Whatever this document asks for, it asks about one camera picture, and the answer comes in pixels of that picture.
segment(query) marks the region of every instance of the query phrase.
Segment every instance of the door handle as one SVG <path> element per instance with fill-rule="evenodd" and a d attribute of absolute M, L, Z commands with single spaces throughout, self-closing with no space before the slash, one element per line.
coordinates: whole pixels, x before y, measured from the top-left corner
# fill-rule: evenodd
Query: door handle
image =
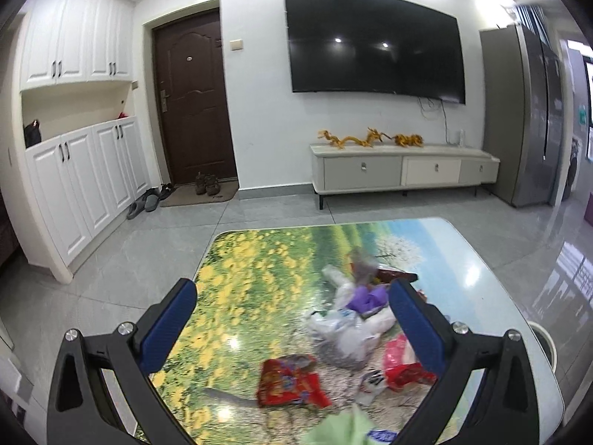
<path fill-rule="evenodd" d="M 161 111 L 162 112 L 167 111 L 167 98 L 168 97 L 169 97 L 169 95 L 167 95 L 167 92 L 165 90 L 161 90 Z"/>

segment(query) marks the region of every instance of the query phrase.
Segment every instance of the tile floor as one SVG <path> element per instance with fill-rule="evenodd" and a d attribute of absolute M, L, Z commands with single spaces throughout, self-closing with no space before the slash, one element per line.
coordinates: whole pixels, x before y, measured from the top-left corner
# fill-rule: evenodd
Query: tile floor
<path fill-rule="evenodd" d="M 82 265 L 69 285 L 40 274 L 17 256 L 0 276 L 0 316 L 44 409 L 64 331 L 112 331 L 137 320 L 177 278 L 192 278 L 214 236 L 245 228 L 342 224 L 443 217 L 482 256 L 526 319 L 556 342 L 556 377 L 568 404 L 593 359 L 593 228 L 572 200 L 557 209 L 513 209 L 473 190 L 310 194 L 159 208 L 126 221 Z"/>

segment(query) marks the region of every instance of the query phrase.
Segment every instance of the upper cabinet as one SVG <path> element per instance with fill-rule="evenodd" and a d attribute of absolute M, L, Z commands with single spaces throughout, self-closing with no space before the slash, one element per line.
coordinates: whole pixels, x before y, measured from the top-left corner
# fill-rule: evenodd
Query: upper cabinet
<path fill-rule="evenodd" d="M 125 0 L 34 0 L 21 89 L 132 79 L 132 11 Z"/>

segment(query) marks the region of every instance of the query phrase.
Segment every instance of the black tv screen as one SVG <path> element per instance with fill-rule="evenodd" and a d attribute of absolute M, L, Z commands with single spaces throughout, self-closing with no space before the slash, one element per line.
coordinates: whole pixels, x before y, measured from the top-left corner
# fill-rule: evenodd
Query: black tv screen
<path fill-rule="evenodd" d="M 455 17 L 403 0 L 285 0 L 292 91 L 466 103 Z"/>

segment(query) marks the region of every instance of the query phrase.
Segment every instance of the gray refrigerator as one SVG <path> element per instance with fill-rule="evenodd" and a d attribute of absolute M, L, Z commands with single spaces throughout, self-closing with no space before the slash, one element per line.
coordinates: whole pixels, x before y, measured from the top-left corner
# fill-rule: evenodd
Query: gray refrigerator
<path fill-rule="evenodd" d="M 490 191 L 512 206 L 549 203 L 562 138 L 560 62 L 522 25 L 480 32 L 484 150 L 500 158 Z"/>

